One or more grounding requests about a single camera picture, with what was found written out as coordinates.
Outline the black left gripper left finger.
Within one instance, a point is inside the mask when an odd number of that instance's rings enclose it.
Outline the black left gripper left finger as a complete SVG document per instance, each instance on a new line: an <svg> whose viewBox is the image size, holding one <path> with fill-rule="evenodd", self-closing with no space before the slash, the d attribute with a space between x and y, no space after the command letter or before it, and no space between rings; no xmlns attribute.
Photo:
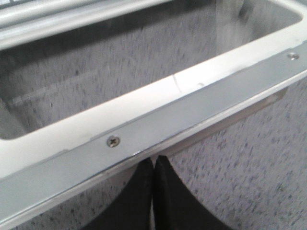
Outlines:
<svg viewBox="0 0 307 230"><path fill-rule="evenodd" d="M153 162L141 161L116 199L83 230L148 230L154 175Z"/></svg>

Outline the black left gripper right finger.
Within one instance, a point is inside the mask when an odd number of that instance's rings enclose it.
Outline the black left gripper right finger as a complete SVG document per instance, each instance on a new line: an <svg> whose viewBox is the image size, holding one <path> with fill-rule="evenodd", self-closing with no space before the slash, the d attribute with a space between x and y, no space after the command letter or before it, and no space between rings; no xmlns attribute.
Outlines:
<svg viewBox="0 0 307 230"><path fill-rule="evenodd" d="M188 190L167 156L159 156L153 177L153 211L157 230L229 230Z"/></svg>

